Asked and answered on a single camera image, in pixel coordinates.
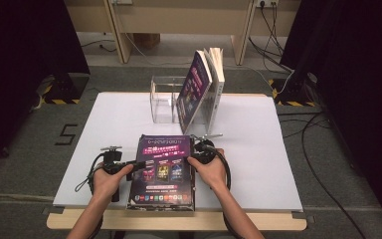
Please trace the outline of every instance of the person's left arm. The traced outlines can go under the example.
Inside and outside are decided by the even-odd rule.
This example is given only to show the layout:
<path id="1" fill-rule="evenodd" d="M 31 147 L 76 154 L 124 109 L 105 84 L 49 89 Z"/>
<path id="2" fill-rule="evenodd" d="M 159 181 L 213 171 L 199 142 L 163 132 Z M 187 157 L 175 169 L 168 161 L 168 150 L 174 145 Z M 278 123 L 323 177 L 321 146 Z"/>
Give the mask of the person's left arm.
<path id="1" fill-rule="evenodd" d="M 110 204 L 111 197 L 119 188 L 120 180 L 131 172 L 132 168 L 132 165 L 128 165 L 114 175 L 107 174 L 103 169 L 95 172 L 95 192 L 67 238 L 89 238 L 92 235 Z"/>

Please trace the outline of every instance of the book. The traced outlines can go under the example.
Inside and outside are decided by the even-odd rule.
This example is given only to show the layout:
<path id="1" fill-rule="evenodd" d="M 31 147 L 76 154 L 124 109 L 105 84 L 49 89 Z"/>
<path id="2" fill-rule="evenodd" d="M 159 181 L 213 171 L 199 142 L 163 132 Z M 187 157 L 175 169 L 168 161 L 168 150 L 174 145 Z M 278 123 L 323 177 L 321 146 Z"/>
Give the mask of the book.
<path id="1" fill-rule="evenodd" d="M 223 73 L 223 49 L 210 48 L 209 52 L 204 50 L 204 54 L 209 65 L 212 76 L 212 85 L 203 102 L 202 108 L 206 118 L 207 134 L 212 133 L 213 123 L 216 119 L 217 109 L 225 85 L 225 75 Z"/>
<path id="2" fill-rule="evenodd" d="M 142 135 L 126 209 L 194 211 L 194 170 L 186 157 L 192 151 L 189 135 Z"/>
<path id="3" fill-rule="evenodd" d="M 179 124 L 182 133 L 186 134 L 203 103 L 212 77 L 203 51 L 196 51 L 191 67 L 176 100 Z"/>

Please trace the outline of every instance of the person's right arm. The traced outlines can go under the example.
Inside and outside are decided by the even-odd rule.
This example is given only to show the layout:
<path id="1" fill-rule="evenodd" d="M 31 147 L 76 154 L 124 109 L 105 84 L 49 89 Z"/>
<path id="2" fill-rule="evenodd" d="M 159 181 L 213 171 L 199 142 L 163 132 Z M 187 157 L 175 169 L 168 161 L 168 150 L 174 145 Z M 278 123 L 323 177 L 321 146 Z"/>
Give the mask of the person's right arm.
<path id="1" fill-rule="evenodd" d="M 265 238 L 226 186 L 225 167 L 219 157 L 216 156 L 208 164 L 202 164 L 193 157 L 188 157 L 188 162 L 197 169 L 203 181 L 212 188 L 229 224 L 241 237 Z"/>

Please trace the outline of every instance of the person's left hand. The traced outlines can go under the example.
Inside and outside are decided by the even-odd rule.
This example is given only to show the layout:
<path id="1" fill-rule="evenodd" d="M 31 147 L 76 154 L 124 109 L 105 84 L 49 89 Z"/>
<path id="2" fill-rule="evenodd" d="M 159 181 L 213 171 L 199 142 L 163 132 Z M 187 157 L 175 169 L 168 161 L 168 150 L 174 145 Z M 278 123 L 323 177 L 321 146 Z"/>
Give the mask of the person's left hand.
<path id="1" fill-rule="evenodd" d="M 129 174 L 132 169 L 133 165 L 127 165 L 114 175 L 106 173 L 103 169 L 97 170 L 94 176 L 94 197 L 110 201 L 119 188 L 120 180 Z"/>

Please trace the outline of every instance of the power strip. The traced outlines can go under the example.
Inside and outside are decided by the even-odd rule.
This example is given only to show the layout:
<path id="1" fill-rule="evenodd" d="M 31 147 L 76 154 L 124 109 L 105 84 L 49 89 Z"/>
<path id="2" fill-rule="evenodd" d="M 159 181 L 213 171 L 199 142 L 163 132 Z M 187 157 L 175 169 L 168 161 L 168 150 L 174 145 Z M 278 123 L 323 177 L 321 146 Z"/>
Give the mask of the power strip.
<path id="1" fill-rule="evenodd" d="M 278 7 L 279 0 L 257 0 L 256 7 L 260 7 L 260 3 L 264 1 L 265 2 L 265 8 L 273 8 L 274 4 L 276 4 L 276 7 Z"/>

